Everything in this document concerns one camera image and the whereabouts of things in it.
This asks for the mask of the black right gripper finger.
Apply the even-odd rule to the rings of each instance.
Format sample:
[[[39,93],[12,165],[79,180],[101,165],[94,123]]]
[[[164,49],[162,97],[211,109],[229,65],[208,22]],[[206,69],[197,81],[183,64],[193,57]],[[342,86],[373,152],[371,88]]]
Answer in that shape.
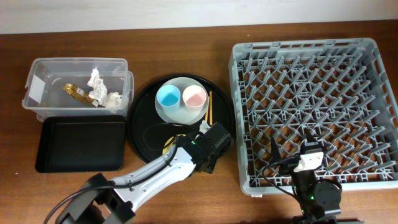
[[[277,143],[273,137],[271,137],[271,164],[275,164],[281,161],[281,156]]]
[[[303,153],[324,152],[324,147],[310,133],[306,134],[306,140],[303,144]]]

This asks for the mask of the yellow bowl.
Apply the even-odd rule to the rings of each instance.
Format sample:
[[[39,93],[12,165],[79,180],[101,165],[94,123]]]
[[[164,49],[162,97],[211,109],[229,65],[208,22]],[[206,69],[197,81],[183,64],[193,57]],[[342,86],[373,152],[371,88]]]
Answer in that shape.
[[[183,143],[183,138],[185,137],[185,134],[178,134],[176,136],[171,137],[166,141],[164,144],[164,147],[162,149],[162,154],[166,154],[169,152],[170,148],[178,141],[178,147],[182,146]]]

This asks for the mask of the wooden chopstick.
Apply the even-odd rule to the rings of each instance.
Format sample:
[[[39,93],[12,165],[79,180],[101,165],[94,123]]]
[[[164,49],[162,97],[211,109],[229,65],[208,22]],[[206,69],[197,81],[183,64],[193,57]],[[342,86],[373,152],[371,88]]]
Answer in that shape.
[[[210,91],[209,93],[209,109],[208,109],[208,123],[210,126],[213,125],[213,98],[212,98],[213,94],[212,91]]]
[[[207,109],[206,109],[206,113],[205,113],[205,122],[208,122],[208,113],[209,113],[209,107],[210,105],[208,105]]]

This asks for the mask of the white tissue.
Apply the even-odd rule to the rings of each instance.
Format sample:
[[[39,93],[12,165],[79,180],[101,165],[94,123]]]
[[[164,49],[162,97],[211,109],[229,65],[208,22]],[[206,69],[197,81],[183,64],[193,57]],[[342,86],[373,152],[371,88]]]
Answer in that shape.
[[[118,92],[111,92],[103,101],[103,106],[106,108],[117,108],[121,105],[122,96]]]

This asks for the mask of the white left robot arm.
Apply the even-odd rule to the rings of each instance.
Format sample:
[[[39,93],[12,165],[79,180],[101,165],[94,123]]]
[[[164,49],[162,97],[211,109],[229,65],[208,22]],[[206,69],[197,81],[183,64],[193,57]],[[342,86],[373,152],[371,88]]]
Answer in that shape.
[[[233,145],[220,123],[202,122],[198,130],[177,134],[164,145],[167,152],[130,174],[107,180],[99,173],[80,190],[59,202],[56,223],[132,223],[137,209],[168,186],[195,172],[213,173],[217,160]]]

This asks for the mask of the grey dishwasher rack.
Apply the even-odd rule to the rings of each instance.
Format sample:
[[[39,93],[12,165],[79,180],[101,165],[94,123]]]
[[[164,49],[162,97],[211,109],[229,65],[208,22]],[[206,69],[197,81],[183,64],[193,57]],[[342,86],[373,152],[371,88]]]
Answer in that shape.
[[[318,178],[344,190],[397,187],[397,103],[373,39],[236,44],[229,79],[244,194],[290,190],[292,179],[268,167],[271,137],[287,158],[307,133],[326,147]]]

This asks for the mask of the clear plastic waste bin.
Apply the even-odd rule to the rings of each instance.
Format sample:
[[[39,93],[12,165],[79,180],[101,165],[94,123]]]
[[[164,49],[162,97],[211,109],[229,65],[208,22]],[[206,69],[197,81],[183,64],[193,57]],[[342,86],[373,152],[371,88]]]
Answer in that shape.
[[[22,106],[39,121],[54,116],[126,117],[134,78],[123,58],[37,58],[25,88]]]

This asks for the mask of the grey plate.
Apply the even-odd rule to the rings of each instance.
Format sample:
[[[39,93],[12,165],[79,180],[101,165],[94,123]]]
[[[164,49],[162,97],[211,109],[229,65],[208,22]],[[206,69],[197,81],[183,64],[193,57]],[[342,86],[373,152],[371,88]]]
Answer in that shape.
[[[162,86],[164,86],[164,85],[174,85],[180,90],[180,93],[181,93],[180,109],[174,113],[165,113],[163,111],[163,109],[161,108],[161,105],[156,100],[157,93],[155,94],[155,109],[156,109],[158,115],[164,121],[166,121],[168,123],[194,124],[204,117],[204,115],[206,113],[206,109],[209,104],[207,92],[206,92],[207,99],[205,101],[205,104],[203,105],[203,108],[201,109],[201,111],[199,111],[198,113],[189,112],[185,107],[185,103],[183,102],[183,97],[182,97],[184,89],[186,89],[188,86],[191,86],[191,85],[198,85],[205,90],[205,87],[202,84],[200,84],[198,81],[196,81],[192,78],[177,77],[177,78],[172,78],[169,81],[166,81]]]

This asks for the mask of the pink cup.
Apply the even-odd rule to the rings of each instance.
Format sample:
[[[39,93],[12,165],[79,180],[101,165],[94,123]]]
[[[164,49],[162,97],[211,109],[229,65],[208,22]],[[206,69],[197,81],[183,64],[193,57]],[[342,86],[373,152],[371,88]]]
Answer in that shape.
[[[191,85],[184,89],[182,97],[186,109],[191,113],[198,113],[205,104],[207,94],[202,87]]]

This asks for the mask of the round black tray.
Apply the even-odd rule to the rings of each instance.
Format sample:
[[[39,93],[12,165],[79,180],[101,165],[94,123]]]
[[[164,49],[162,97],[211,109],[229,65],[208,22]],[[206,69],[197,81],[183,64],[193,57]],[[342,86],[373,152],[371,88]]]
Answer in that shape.
[[[233,104],[224,91],[198,75],[174,73],[151,80],[135,97],[127,117],[127,136],[134,152],[148,163],[162,155],[164,144],[177,134],[190,134],[199,130],[200,122],[190,126],[172,126],[167,124],[155,110],[155,95],[158,89],[173,78],[192,78],[212,92],[213,122],[220,123],[236,137]]]

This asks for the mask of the blue cup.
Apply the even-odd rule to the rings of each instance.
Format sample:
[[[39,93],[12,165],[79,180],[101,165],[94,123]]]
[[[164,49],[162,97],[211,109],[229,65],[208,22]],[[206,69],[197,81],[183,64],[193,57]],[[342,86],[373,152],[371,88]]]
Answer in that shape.
[[[159,88],[156,100],[165,113],[174,113],[180,109],[180,90],[174,85],[164,85]]]

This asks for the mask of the rectangular black tray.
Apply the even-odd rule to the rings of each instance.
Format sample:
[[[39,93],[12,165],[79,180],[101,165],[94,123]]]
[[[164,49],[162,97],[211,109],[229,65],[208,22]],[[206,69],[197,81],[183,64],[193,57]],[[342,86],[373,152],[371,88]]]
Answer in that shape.
[[[56,116],[43,122],[35,169],[40,173],[116,171],[124,164],[126,119]]]

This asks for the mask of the crumpled white paper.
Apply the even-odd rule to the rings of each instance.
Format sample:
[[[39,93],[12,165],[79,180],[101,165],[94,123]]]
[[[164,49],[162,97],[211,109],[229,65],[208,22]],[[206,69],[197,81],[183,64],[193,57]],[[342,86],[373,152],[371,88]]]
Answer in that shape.
[[[88,96],[96,100],[100,105],[103,105],[108,91],[103,83],[103,79],[100,78],[99,70],[96,67],[92,69],[91,78],[87,85],[92,87],[92,90],[89,92]]]

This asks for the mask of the gold snack wrapper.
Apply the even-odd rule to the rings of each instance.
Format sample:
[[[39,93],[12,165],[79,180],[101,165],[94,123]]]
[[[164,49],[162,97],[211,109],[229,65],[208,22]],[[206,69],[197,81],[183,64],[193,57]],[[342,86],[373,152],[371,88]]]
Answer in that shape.
[[[91,105],[94,107],[99,107],[100,105],[96,100],[90,98],[89,95],[84,90],[77,87],[73,83],[67,83],[63,87],[63,90],[65,90],[71,97],[73,97],[74,99],[78,100],[81,103]]]

